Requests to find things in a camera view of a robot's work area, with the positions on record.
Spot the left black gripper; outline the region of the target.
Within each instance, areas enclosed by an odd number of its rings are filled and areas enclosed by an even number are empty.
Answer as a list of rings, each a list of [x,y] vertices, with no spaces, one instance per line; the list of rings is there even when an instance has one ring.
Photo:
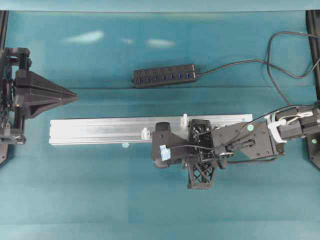
[[[75,102],[78,95],[48,79],[29,71],[32,64],[30,51],[27,48],[4,49],[4,82],[5,103],[7,115],[13,113],[13,123],[6,120],[4,127],[5,144],[24,144],[25,120],[35,118],[39,114]],[[18,67],[15,77],[12,77],[12,67]],[[54,94],[58,98],[35,96],[24,100],[21,89],[42,91],[46,95]]]

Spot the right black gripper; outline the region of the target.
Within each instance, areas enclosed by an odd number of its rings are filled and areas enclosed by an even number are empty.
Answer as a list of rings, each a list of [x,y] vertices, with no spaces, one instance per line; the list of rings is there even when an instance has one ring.
[[[226,159],[215,155],[212,133],[218,129],[209,120],[193,119],[189,124],[188,144],[192,155],[185,159],[188,189],[210,189],[217,169],[227,167]]]

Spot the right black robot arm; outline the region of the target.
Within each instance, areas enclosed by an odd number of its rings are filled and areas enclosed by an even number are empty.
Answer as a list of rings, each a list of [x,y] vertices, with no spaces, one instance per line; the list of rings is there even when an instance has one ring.
[[[284,155],[289,140],[320,131],[320,103],[292,105],[274,110],[249,122],[214,126],[208,120],[193,119],[188,143],[193,154],[185,160],[188,189],[212,187],[217,169],[227,165],[264,164]]]

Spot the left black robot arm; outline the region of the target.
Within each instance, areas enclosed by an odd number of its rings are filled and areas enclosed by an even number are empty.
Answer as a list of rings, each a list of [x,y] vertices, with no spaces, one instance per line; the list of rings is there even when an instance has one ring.
[[[0,161],[10,145],[26,142],[25,121],[56,107],[70,104],[78,95],[30,71],[28,48],[4,48],[0,52]]]

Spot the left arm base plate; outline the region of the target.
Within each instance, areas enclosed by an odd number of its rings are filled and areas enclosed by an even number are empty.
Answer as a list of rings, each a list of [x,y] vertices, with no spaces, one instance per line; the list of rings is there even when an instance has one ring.
[[[0,165],[3,164],[9,155],[9,145],[8,144],[0,144]]]

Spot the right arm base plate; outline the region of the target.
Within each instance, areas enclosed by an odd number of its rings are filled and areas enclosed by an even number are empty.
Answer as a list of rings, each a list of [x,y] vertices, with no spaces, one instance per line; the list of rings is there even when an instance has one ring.
[[[320,131],[305,128],[303,133],[307,141],[308,159],[317,170],[320,170]]]

